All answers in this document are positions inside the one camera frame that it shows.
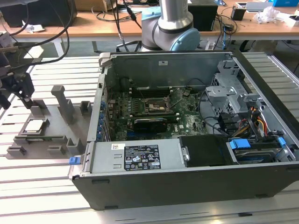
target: black box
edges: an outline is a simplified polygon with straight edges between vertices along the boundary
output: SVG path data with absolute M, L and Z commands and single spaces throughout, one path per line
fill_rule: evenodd
M 191 0 L 188 10 L 193 15 L 193 25 L 198 31 L 212 31 L 218 5 L 213 0 Z
M 71 16 L 71 1 L 72 0 L 50 0 L 56 9 L 57 13 L 60 15 L 61 20 L 66 25 Z M 73 17 L 77 16 L 77 9 L 75 2 L 73 2 Z M 0 8 L 5 21 L 10 27 L 21 27 L 22 20 L 27 21 L 27 8 L 26 5 L 15 5 Z M 28 4 L 29 10 L 29 24 L 42 26 L 55 26 L 62 27 L 61 21 L 59 20 L 57 14 L 53 10 L 49 0 L 39 0 L 36 2 L 31 2 Z
M 233 7 L 232 14 L 230 15 L 232 20 L 241 21 L 245 14 L 245 8 L 236 8 Z

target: white sticker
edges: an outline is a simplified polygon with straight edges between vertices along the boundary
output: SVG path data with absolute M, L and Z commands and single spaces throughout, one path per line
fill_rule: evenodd
M 168 61 L 159 61 L 159 66 L 167 66 Z
M 126 144 L 112 144 L 111 145 L 111 150 L 124 150 Z

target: power supply label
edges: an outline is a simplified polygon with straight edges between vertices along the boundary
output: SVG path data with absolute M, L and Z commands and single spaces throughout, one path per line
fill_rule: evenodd
M 161 169 L 158 145 L 126 146 L 124 159 L 126 171 Z

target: wooden desk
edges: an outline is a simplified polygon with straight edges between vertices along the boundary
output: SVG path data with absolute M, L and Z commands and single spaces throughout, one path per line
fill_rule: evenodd
M 227 7 L 232 7 L 236 0 L 226 0 Z M 227 7 L 218 7 L 218 14 L 221 14 L 223 9 Z M 276 7 L 283 13 L 292 14 L 298 7 Z M 231 8 L 223 12 L 223 15 L 230 16 Z M 257 24 L 251 21 L 255 13 L 245 13 L 242 21 L 237 21 L 238 30 L 232 35 L 232 40 L 298 40 L 299 39 L 299 27 L 288 27 L 285 23 L 277 21 L 277 23 Z M 105 19 L 114 19 L 111 14 L 107 14 Z M 141 15 L 137 16 L 138 21 L 141 23 Z M 225 23 L 232 23 L 227 18 L 223 18 Z M 8 28 L 9 32 L 15 32 L 17 28 Z M 54 36 L 59 33 L 62 28 L 59 27 L 46 27 L 46 31 L 41 33 L 30 34 L 22 32 L 16 36 L 16 39 L 21 42 L 37 42 L 45 40 L 50 36 Z M 132 21 L 122 22 L 121 31 L 125 36 L 127 42 L 140 40 L 141 30 Z M 116 25 L 113 22 L 99 21 L 91 12 L 79 12 L 78 16 L 72 27 L 69 28 L 71 41 L 92 41 L 94 48 L 96 48 L 96 41 L 117 41 L 120 42 L 118 37 Z M 201 32 L 200 36 L 202 40 L 215 41 L 220 34 L 220 26 L 216 22 L 214 29 L 211 32 Z M 66 41 L 65 34 L 61 38 L 54 40 L 58 55 L 63 54 L 63 47 L 61 43 Z

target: blue latch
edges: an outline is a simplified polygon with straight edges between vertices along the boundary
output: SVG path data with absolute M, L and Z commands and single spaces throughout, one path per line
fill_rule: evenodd
M 69 160 L 70 165 L 80 165 L 80 157 L 71 157 Z
M 251 147 L 247 139 L 233 139 L 229 142 L 229 144 L 232 149 Z
M 279 137 L 277 140 L 280 143 L 281 147 L 284 147 L 286 145 L 285 139 L 283 137 Z

